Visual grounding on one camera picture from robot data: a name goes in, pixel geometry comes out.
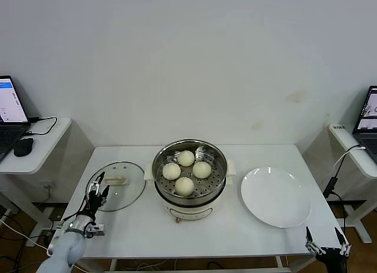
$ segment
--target glass lid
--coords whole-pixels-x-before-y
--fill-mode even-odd
[[[112,212],[126,208],[139,198],[145,188],[144,171],[141,167],[131,162],[115,162],[98,170],[90,178],[86,188],[88,199],[90,185],[102,172],[105,172],[105,176],[100,185],[100,192],[102,193],[107,186],[110,186],[110,189],[107,201],[98,209],[99,211]]]

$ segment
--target metal rim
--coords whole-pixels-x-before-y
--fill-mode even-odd
[[[177,155],[185,148],[195,154],[196,162],[207,162],[212,168],[208,178],[199,179],[193,175],[193,165],[188,167],[179,165],[181,176],[189,177],[194,182],[195,191],[190,196],[178,195],[175,191],[175,180],[167,180],[162,174],[164,165],[178,163]],[[156,154],[152,164],[152,175],[158,193],[166,201],[170,203],[173,201],[180,207],[198,207],[198,205],[205,205],[208,201],[218,197],[226,182],[226,172],[227,162],[222,151],[209,142],[196,139],[182,139],[168,144]]]
[[[87,186],[85,187],[85,196],[87,197],[88,196],[88,194],[87,194],[87,189],[88,189],[88,185],[91,183],[91,181],[92,181],[92,178],[94,177],[94,175],[95,174],[97,174],[100,170],[102,170],[103,168],[106,168],[106,167],[108,167],[108,166],[110,166],[110,165],[113,165],[113,164],[117,164],[117,163],[129,163],[129,164],[132,164],[132,165],[135,165],[135,166],[137,166],[142,172],[143,172],[143,174],[144,174],[144,170],[138,165],[138,164],[135,164],[135,163],[133,163],[133,162],[129,162],[129,161],[117,161],[117,162],[112,162],[112,163],[110,163],[110,164],[108,164],[108,165],[105,165],[105,166],[103,166],[102,168],[100,168],[100,169],[98,169],[97,171],[95,171],[94,172],[94,174],[90,177],[90,179],[89,179],[89,181],[88,181],[88,183],[87,183]],[[140,192],[140,194],[130,203],[130,204],[128,204],[128,205],[126,205],[126,206],[123,206],[122,208],[119,208],[119,209],[115,209],[115,210],[101,210],[101,209],[98,209],[98,211],[101,211],[101,212],[115,212],[115,211],[118,211],[118,210],[122,210],[122,209],[124,209],[124,208],[126,208],[126,207],[129,207],[130,205],[132,205],[140,196],[141,196],[141,194],[144,192],[144,189],[145,189],[145,186],[146,186],[146,182],[144,181],[144,186],[143,186],[143,189],[141,190],[141,192]]]
[[[198,208],[198,207],[202,207],[202,206],[206,206],[207,204],[213,202],[215,199],[217,199],[224,191],[224,188],[225,188],[225,185],[226,185],[226,178],[224,180],[224,183],[221,187],[221,190],[220,192],[214,196],[212,199],[208,200],[207,202],[204,202],[202,204],[199,204],[199,205],[182,205],[182,204],[178,204],[178,203],[175,203],[175,202],[172,202],[170,200],[168,200],[165,196],[162,195],[162,193],[160,192],[160,190],[158,189],[158,187],[156,186],[156,182],[154,182],[154,186],[156,187],[156,191],[157,193],[168,203],[174,205],[174,206],[177,206],[177,207],[181,207],[181,208]]]

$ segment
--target laptop screen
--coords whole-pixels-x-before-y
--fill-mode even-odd
[[[27,123],[10,78],[0,78],[0,123]]]
[[[371,131],[377,133],[377,87],[371,86],[354,132]]]

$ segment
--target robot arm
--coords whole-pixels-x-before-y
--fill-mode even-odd
[[[90,239],[95,233],[101,232],[95,223],[95,213],[98,208],[106,203],[109,186],[100,194],[100,184],[105,172],[97,177],[97,181],[90,186],[89,199],[84,198],[83,210],[76,213],[75,219],[67,230],[58,238],[52,256],[45,260],[38,268],[37,273],[68,273],[74,264],[83,256],[85,239]]]
[[[351,245],[336,228],[335,233],[340,243],[340,248],[320,247],[313,242],[312,234],[310,233],[309,228],[306,227],[305,247],[318,261],[326,265],[328,273],[346,273],[346,262]]]

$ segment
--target computer mouse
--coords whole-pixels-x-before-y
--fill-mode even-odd
[[[31,152],[34,139],[21,139],[13,147],[14,156],[22,157]]]

